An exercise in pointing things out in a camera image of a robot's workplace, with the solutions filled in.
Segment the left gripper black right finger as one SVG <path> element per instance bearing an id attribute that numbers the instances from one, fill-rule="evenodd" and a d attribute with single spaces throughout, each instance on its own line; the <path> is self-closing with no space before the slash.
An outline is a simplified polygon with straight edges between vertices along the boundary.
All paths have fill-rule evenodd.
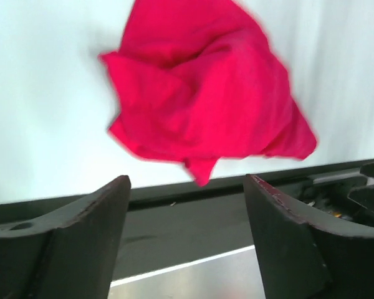
<path id="1" fill-rule="evenodd" d="M 310 207 L 257 176 L 243 186 L 267 298 L 374 298 L 374 227 Z"/>

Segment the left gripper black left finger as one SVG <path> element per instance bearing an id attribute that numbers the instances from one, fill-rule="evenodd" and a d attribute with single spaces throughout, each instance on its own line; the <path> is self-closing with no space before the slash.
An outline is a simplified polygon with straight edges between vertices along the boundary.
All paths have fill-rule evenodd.
<path id="1" fill-rule="evenodd" d="M 0 205 L 0 298 L 106 298 L 130 191 L 122 175 L 45 212 Z"/>

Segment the crimson red t-shirt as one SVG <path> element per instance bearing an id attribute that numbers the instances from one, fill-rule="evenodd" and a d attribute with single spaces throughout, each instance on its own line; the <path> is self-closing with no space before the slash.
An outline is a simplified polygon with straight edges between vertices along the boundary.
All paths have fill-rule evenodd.
<path id="1" fill-rule="evenodd" d="M 120 48 L 100 59 L 120 102 L 109 132 L 201 186 L 221 158 L 303 160 L 317 146 L 287 69 L 234 1 L 135 1 Z"/>

